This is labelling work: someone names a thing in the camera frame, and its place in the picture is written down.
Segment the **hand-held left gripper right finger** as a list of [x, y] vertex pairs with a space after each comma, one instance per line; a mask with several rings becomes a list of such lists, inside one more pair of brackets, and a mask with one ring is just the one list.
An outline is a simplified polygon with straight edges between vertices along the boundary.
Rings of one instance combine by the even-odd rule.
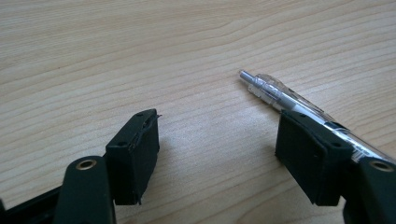
[[311, 203], [335, 206], [342, 194], [342, 173], [352, 162], [353, 147], [299, 112], [282, 110], [276, 156]]

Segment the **clear plastic ballpoint pen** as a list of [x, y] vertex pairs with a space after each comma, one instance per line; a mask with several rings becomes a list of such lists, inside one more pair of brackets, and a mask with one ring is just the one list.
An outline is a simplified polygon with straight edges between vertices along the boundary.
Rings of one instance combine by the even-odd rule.
[[348, 128], [339, 124], [322, 109], [306, 100], [278, 79], [265, 74], [253, 76], [245, 70], [240, 70], [239, 76], [245, 81], [247, 89], [252, 94], [277, 111], [290, 110], [302, 113], [350, 144], [353, 147], [351, 159], [354, 162], [359, 162], [360, 159], [368, 157], [396, 164], [395, 159], [360, 139]]

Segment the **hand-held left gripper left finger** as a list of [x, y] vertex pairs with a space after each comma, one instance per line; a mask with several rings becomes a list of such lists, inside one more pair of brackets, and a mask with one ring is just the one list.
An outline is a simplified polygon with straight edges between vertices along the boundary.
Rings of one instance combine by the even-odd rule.
[[141, 203], [160, 150], [157, 110], [133, 115], [106, 145], [106, 165], [116, 205]]

